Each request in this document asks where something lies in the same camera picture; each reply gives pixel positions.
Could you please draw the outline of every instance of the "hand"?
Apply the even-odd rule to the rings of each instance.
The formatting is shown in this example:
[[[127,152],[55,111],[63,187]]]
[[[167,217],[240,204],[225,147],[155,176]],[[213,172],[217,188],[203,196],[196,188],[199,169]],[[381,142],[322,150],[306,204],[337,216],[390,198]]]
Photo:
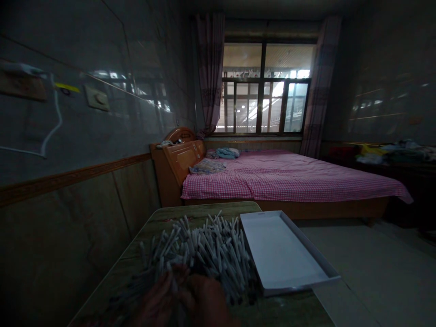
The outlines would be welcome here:
[[[188,278],[188,289],[179,289],[180,301],[189,311],[194,326],[240,326],[227,308],[221,284],[200,275]]]
[[[127,326],[166,326],[173,310],[176,300],[171,293],[171,283],[173,278],[177,284],[185,283],[189,275],[189,269],[183,265],[173,266],[172,272],[166,272],[157,283],[143,297],[140,305],[129,319]]]

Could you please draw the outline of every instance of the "wooden table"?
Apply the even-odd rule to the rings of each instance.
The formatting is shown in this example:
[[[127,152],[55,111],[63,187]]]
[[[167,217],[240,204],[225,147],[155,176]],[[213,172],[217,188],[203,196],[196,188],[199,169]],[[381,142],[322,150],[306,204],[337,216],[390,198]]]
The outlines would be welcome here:
[[[142,270],[140,241],[144,241],[148,251],[149,240],[153,235],[159,235],[163,229],[167,232],[172,230],[172,219],[187,215],[191,219],[190,226],[196,228],[204,224],[208,214],[215,215],[220,210],[221,215],[230,220],[241,213],[261,211],[252,201],[162,208],[155,211],[73,321],[88,315],[105,314],[109,299],[124,290],[131,276]],[[244,301],[242,305],[230,307],[230,311],[241,320],[243,326],[334,326],[313,291],[280,297],[259,297],[255,305],[250,306]]]

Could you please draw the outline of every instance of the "tiled wall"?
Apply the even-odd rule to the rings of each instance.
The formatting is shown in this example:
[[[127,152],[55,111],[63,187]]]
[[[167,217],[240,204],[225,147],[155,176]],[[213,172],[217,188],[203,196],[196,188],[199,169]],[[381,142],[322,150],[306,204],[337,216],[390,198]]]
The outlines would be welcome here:
[[[66,326],[159,207],[147,160],[0,208],[4,321]]]
[[[57,91],[63,124],[47,159],[0,150],[0,187],[147,153],[177,121],[195,127],[190,22],[179,1],[18,0],[5,12],[0,59],[80,93]],[[87,106],[84,85],[108,95],[109,112]],[[45,87],[45,103],[0,95],[0,146],[39,151],[58,122]],[[148,160],[0,208],[0,281],[13,324],[68,324],[159,207]]]
[[[63,125],[47,159],[0,150],[0,186],[147,153],[177,122],[195,127],[190,22],[179,0],[9,2],[0,59],[81,92],[57,91]],[[58,122],[44,83],[44,103],[0,95],[0,146],[39,152]],[[104,91],[110,112],[88,107],[83,85]]]
[[[324,140],[436,144],[436,7],[371,0],[342,28]]]
[[[210,137],[204,140],[206,149],[236,148],[239,150],[288,150],[300,152],[301,140],[295,137]]]

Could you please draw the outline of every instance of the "bed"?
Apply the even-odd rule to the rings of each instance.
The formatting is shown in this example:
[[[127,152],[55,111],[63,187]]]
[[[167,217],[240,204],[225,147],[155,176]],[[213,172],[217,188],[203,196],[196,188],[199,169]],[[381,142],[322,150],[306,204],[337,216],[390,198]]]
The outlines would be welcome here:
[[[291,219],[368,218],[373,224],[389,197],[413,201],[394,179],[285,150],[243,152],[235,160],[219,159],[226,162],[225,172],[190,175],[189,167],[204,158],[206,149],[188,134],[184,143],[162,150],[151,145],[163,207],[252,200]]]

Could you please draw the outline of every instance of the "wooden bed frame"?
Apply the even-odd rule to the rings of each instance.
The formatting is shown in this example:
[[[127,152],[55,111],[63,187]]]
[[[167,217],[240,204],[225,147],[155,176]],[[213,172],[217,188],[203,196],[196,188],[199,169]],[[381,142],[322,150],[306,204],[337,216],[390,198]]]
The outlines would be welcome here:
[[[204,158],[206,147],[202,140],[195,139],[195,133],[188,128],[175,129],[166,139],[173,142],[182,139],[183,143],[163,149],[156,148],[159,143],[150,145],[162,207],[254,201],[263,211],[282,210],[291,219],[368,218],[368,224],[372,226],[375,219],[383,216],[389,201],[389,197],[320,203],[254,199],[183,200],[180,196],[183,182],[189,174],[189,167]]]

